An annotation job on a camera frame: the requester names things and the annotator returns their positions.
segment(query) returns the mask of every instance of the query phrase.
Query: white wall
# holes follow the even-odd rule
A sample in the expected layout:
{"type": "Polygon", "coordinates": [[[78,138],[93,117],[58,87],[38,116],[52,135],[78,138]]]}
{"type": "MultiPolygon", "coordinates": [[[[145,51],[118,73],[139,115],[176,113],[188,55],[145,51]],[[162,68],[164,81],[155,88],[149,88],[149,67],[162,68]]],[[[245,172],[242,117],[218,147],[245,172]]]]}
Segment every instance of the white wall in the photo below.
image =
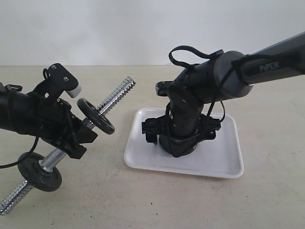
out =
{"type": "Polygon", "coordinates": [[[303,32],[304,12],[305,0],[0,0],[0,65],[168,64],[181,44],[252,53],[303,32]]]}

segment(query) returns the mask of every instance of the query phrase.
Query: white tray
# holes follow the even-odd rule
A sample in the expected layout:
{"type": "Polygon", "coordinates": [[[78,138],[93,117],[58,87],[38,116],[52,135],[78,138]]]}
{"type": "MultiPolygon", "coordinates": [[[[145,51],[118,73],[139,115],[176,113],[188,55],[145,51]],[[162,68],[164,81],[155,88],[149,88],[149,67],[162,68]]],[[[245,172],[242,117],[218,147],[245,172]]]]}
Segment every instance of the white tray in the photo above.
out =
{"type": "MultiPolygon", "coordinates": [[[[135,114],[124,153],[125,163],[138,169],[182,173],[206,177],[238,178],[244,172],[237,129],[234,119],[226,115],[216,139],[200,142],[189,155],[175,158],[166,153],[159,144],[147,143],[142,134],[142,122],[157,118],[165,109],[143,108],[135,114]]],[[[223,114],[212,113],[221,118],[223,114]]]]}

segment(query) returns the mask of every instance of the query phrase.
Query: beige table surface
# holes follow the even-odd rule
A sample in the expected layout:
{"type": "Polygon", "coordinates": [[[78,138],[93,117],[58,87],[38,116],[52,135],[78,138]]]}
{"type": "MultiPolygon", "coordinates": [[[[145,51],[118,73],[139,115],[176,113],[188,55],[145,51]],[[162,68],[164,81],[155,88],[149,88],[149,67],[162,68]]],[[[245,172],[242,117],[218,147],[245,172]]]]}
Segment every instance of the beige table surface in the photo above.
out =
{"type": "MultiPolygon", "coordinates": [[[[239,179],[216,179],[129,168],[123,160],[135,112],[163,108],[155,83],[172,80],[174,66],[67,67],[80,81],[79,97],[98,105],[126,76],[137,85],[111,110],[113,135],[96,130],[81,160],[57,166],[63,183],[53,193],[32,190],[0,217],[0,228],[303,229],[305,228],[305,77],[255,85],[244,98],[225,102],[237,124],[244,160],[239,179]]],[[[1,67],[3,84],[29,92],[42,67],[1,67]]],[[[76,99],[65,94],[84,118],[76,99]]],[[[221,112],[217,105],[216,112],[221,112]]],[[[34,138],[0,130],[0,163],[16,160],[34,138]]],[[[52,147],[40,141],[36,152],[52,147]]],[[[0,170],[0,198],[22,181],[16,167],[0,170]]]]}

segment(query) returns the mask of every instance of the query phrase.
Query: piper logo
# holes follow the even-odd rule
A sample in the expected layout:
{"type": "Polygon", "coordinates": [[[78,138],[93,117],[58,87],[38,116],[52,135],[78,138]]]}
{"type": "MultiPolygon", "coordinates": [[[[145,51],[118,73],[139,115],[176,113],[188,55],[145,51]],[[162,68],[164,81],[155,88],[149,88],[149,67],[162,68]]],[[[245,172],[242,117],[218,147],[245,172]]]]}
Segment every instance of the piper logo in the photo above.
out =
{"type": "Polygon", "coordinates": [[[262,73],[262,72],[266,72],[266,71],[271,70],[271,69],[277,69],[279,67],[280,66],[278,65],[278,62],[273,62],[273,63],[267,63],[267,64],[264,64],[264,65],[260,65],[259,70],[262,73]]]}

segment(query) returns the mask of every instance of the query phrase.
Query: screw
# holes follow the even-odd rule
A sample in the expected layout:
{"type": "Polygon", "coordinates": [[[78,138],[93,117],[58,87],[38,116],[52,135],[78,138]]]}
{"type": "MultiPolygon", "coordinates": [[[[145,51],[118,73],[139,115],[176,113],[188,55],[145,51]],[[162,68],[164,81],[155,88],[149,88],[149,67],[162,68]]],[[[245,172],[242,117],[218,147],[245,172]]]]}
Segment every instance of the screw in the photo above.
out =
{"type": "MultiPolygon", "coordinates": [[[[136,84],[131,78],[127,77],[108,97],[105,99],[97,110],[100,115],[108,113],[136,84]]],[[[93,129],[95,126],[87,118],[82,122],[88,128],[93,129]]],[[[47,172],[52,172],[53,168],[67,154],[60,150],[54,149],[43,160],[39,161],[39,165],[47,172]]],[[[22,181],[1,203],[0,215],[8,214],[28,193],[33,189],[33,185],[27,180],[22,181]]]]}

